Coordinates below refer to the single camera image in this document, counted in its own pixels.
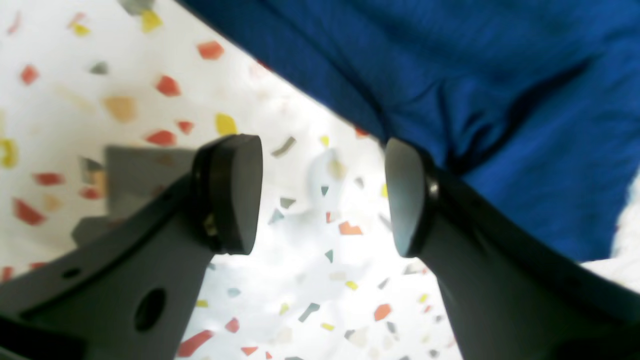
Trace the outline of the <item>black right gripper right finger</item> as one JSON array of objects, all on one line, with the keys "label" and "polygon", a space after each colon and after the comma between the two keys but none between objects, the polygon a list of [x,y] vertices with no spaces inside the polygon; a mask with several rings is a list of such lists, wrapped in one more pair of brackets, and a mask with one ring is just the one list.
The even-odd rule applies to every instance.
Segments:
[{"label": "black right gripper right finger", "polygon": [[545,246],[411,143],[390,139],[384,166],[395,247],[436,276],[462,358],[639,358],[638,292]]}]

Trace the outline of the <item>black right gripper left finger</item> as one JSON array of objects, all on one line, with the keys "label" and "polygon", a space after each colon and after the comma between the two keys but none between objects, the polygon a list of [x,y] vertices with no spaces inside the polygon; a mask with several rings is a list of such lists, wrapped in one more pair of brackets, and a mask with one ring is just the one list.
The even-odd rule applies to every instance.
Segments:
[{"label": "black right gripper left finger", "polygon": [[259,136],[201,146],[156,199],[1,286],[3,360],[173,360],[215,255],[249,255],[263,182]]}]

